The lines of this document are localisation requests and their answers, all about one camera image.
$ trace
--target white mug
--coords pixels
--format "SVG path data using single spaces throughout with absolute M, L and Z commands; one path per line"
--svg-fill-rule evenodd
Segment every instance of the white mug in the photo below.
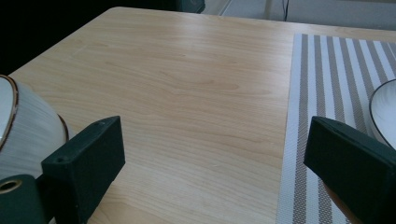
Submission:
M 41 162 L 71 135 L 47 102 L 13 78 L 0 75 L 0 179 L 39 177 Z

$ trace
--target gold rim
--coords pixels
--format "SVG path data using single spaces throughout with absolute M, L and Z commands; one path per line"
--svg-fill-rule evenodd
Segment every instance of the gold rim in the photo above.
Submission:
M 64 126 L 64 138 L 65 138 L 65 142 L 69 141 L 69 128 L 67 127 L 66 122 L 64 121 L 64 119 L 58 115 L 59 119 L 61 120 L 62 125 Z
M 22 181 L 19 179 L 8 180 L 4 183 L 0 184 L 0 194 L 9 193 L 14 189 L 17 189 L 22 184 Z

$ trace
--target white plate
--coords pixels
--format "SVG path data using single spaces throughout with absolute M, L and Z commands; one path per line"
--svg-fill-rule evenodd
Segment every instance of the white plate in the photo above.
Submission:
M 396 148 L 396 79 L 375 90 L 370 100 L 370 116 L 375 138 Z

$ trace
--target dark background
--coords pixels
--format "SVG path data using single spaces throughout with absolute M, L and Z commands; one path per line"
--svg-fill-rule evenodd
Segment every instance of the dark background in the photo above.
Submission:
M 200 13 L 205 0 L 2 1 L 0 74 L 9 75 L 111 7 Z

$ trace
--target screw hole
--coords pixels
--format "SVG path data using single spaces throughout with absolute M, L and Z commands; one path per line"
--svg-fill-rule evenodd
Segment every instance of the screw hole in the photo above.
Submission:
M 5 183 L 0 184 L 0 194 L 11 192 L 17 189 L 21 185 L 22 181 L 19 179 L 9 180 Z
M 96 122 L 96 123 L 95 123 L 95 125 L 96 125 L 96 126 L 99 126 L 99 125 L 104 125 L 104 124 L 105 124 L 105 123 L 104 123 L 104 122 L 102 122 L 102 121 L 99 121 L 99 122 Z
M 64 162 L 64 161 L 68 161 L 69 159 L 67 157 L 60 157 L 56 159 L 56 162 Z

